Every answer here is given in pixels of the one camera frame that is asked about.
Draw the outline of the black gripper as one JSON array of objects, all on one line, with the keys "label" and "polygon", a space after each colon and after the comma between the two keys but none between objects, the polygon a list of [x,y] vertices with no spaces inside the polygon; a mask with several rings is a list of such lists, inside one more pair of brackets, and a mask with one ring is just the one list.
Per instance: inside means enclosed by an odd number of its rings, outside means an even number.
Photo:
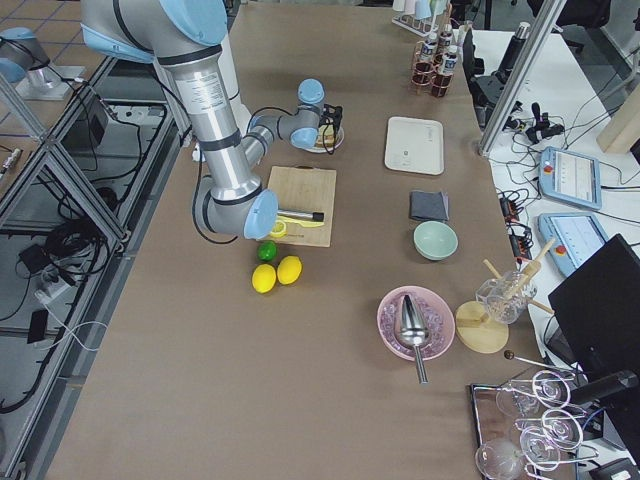
[{"label": "black gripper", "polygon": [[321,125],[330,125],[333,131],[337,133],[341,127],[343,118],[343,107],[340,105],[330,105],[325,103],[320,118]]}]

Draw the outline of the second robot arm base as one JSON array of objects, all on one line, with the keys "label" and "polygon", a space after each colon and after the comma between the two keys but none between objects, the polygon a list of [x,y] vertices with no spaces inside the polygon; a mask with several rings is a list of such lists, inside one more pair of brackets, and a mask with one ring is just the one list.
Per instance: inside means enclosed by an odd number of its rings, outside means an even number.
[{"label": "second robot arm base", "polygon": [[1,32],[1,75],[26,100],[61,101],[69,90],[32,30]]}]

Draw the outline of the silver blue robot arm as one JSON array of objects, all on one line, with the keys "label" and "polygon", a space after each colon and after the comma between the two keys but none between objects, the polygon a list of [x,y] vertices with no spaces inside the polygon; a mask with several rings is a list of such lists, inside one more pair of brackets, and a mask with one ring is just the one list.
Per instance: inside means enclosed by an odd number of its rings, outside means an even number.
[{"label": "silver blue robot arm", "polygon": [[199,180],[192,216],[211,232],[262,239],[279,209],[276,194],[252,168],[277,139],[299,149],[314,146],[324,109],[316,79],[298,87],[292,115],[261,115],[242,132],[229,47],[227,12],[221,1],[84,1],[81,27],[88,47],[118,59],[158,63],[172,80],[209,173]]}]

